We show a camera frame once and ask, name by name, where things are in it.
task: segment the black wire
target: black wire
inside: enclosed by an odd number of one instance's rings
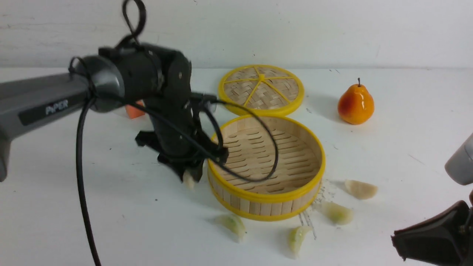
[[[222,168],[225,172],[229,173],[230,175],[236,177],[236,178],[239,178],[239,179],[242,179],[244,181],[248,181],[248,182],[263,182],[265,180],[268,180],[271,178],[271,176],[274,174],[274,172],[276,171],[276,167],[278,165],[278,159],[279,159],[279,153],[278,153],[278,145],[274,139],[274,137],[272,136],[271,134],[271,131],[269,130],[269,128],[264,124],[264,122],[255,114],[253,113],[252,111],[248,110],[247,108],[243,108],[243,110],[247,111],[249,114],[251,114],[256,120],[258,120],[258,122],[263,126],[263,128],[266,130],[266,132],[269,134],[272,142],[273,142],[273,145],[274,145],[274,164],[270,170],[270,172],[268,173],[267,176],[265,176],[264,178],[262,179],[251,179],[251,178],[246,178],[246,177],[243,177],[239,174],[237,174],[236,172],[230,170],[228,167],[225,166],[225,164],[223,164],[222,162],[220,162],[220,160],[215,157],[213,154],[211,154],[210,152],[208,152],[204,147],[202,147],[196,140],[194,140],[191,136],[189,136],[188,134],[186,134],[183,130],[181,130],[179,127],[177,127],[174,123],[172,123],[171,121],[169,121],[167,118],[165,118],[164,116],[162,116],[160,113],[157,113],[149,108],[146,108],[144,106],[141,106],[135,102],[132,102],[132,101],[128,101],[120,96],[117,96],[117,95],[114,95],[114,94],[108,94],[108,93],[99,93],[98,94],[99,98],[108,98],[108,99],[111,99],[111,100],[115,100],[115,101],[118,101],[124,105],[130,105],[138,110],[141,110],[147,114],[149,114],[150,116],[152,116],[153,118],[155,119],[158,119],[159,121],[161,121],[162,123],[164,123],[165,125],[169,126],[170,128],[174,129],[177,133],[179,133],[181,136],[183,136],[190,144],[192,144],[192,146],[194,146],[196,149],[198,149],[202,154],[204,154],[207,158],[209,158],[210,160],[212,160],[215,164],[217,164],[220,168]],[[217,101],[214,101],[214,103],[221,103],[221,104],[228,104],[228,105],[232,105],[232,103],[227,103],[227,102],[224,102],[224,101],[220,101],[220,100],[217,100]]]
[[[115,49],[120,49],[123,46],[125,46],[127,43],[129,43],[131,40],[134,40],[137,45],[140,45],[138,41],[138,36],[141,34],[143,29],[145,28],[146,24],[146,8],[145,4],[141,0],[133,0],[138,7],[138,12],[139,12],[139,20],[138,20],[138,25],[136,26],[136,29],[133,29],[133,26],[130,23],[130,19],[128,18],[128,13],[126,11],[126,6],[128,5],[128,2],[130,0],[125,0],[123,1],[122,4],[122,13],[123,13],[123,18],[125,19],[126,26],[128,26],[130,30],[130,34],[125,36],[116,46]]]
[[[217,135],[218,149],[221,150],[223,148],[223,136],[222,131],[220,131],[219,124],[217,123],[209,109],[203,106],[202,111],[204,111],[205,115],[207,115],[207,117],[209,118],[210,123],[212,123],[213,129],[215,130],[215,134]]]
[[[86,229],[87,240],[92,253],[92,258],[96,266],[101,266],[100,259],[98,257],[97,248],[95,247],[94,234],[92,233],[92,226],[90,225],[90,218],[87,211],[86,193],[84,190],[84,177],[82,173],[82,135],[84,132],[84,123],[88,110],[95,103],[95,97],[87,100],[87,103],[82,108],[82,112],[79,117],[79,124],[77,126],[77,137],[76,137],[76,175],[77,175],[77,190],[79,192],[80,210],[82,211],[82,218],[84,219],[84,226]]]
[[[79,61],[80,64],[82,64],[82,67],[84,68],[85,73],[76,72],[76,70],[74,68],[74,61],[76,61],[76,60]],[[87,68],[87,65],[86,65],[84,59],[82,59],[79,56],[72,57],[70,62],[69,62],[69,67],[67,69],[68,69],[70,75],[76,74],[76,75],[79,75],[79,76],[82,76],[82,77],[86,78],[87,81],[88,81],[88,84],[89,84],[89,91],[92,93],[92,95],[95,94],[95,92],[96,92],[95,84],[92,81],[92,77],[90,76],[90,72]]]

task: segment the white table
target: white table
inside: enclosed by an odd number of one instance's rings
[[[0,81],[65,69],[0,69]],[[193,70],[195,91],[216,92],[228,70]],[[207,179],[194,192],[180,184],[157,154],[136,146],[148,118],[129,120],[119,110],[90,112],[84,133],[84,179],[97,249],[105,266],[403,264],[392,246],[394,230],[421,222],[472,187],[451,180],[444,164],[473,132],[473,70],[292,70],[306,88],[302,106],[290,115],[322,141],[327,155],[322,195],[352,208],[354,221],[331,225],[317,212],[299,260],[288,256],[286,233],[298,217],[281,222],[244,220],[242,244],[215,226],[227,213]],[[336,105],[360,77],[376,110],[365,124],[343,123]],[[92,265],[80,214],[74,164],[79,114],[12,143],[9,176],[0,184],[0,265]],[[221,124],[232,113],[217,109]],[[211,133],[211,125],[204,123]],[[358,201],[335,181],[356,179],[379,186]]]

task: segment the white wall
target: white wall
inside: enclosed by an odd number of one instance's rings
[[[66,66],[73,55],[115,45],[127,33],[121,2],[1,0],[0,66]],[[181,49],[194,67],[473,67],[471,0],[145,4],[141,40]]]

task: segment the white surface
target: white surface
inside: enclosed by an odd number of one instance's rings
[[[0,69],[0,81],[60,71]],[[227,70],[193,71],[196,91],[215,92]],[[390,235],[467,200],[443,166],[473,132],[473,71],[294,70],[306,87],[290,117],[307,125],[327,155],[324,197],[352,208],[354,221],[331,225],[310,213],[317,240],[307,235],[300,259],[288,257],[286,233],[298,217],[281,222],[244,220],[248,234],[236,244],[212,219],[227,213],[206,178],[190,192],[156,154],[134,137],[148,119],[91,112],[84,135],[84,178],[92,227],[103,265],[325,265],[403,264]],[[375,99],[365,124],[341,122],[338,97],[361,77]],[[79,114],[12,143],[9,176],[0,184],[0,265],[92,265],[75,177]],[[223,123],[234,117],[217,110]],[[204,123],[209,129],[210,123]],[[358,201],[334,185],[346,178],[379,186]]]
[[[121,2],[3,0],[0,66],[66,67],[73,55],[115,45],[127,34]],[[148,23],[141,39],[181,49],[195,68],[249,63],[286,68],[473,67],[470,0],[145,4]]]

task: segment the woven bamboo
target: woven bamboo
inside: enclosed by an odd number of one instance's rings
[[[252,109],[258,115],[288,115],[304,98],[304,87],[291,72],[269,65],[237,68],[220,81],[221,99]],[[238,115],[241,109],[228,108]]]
[[[316,197],[325,168],[324,150],[302,124],[285,117],[261,118],[271,129],[280,154],[273,176],[247,182],[209,162],[209,181],[217,199],[236,214],[261,221],[283,220],[302,212]],[[274,146],[254,118],[236,118],[221,130],[229,149],[228,168],[254,180],[269,173]]]

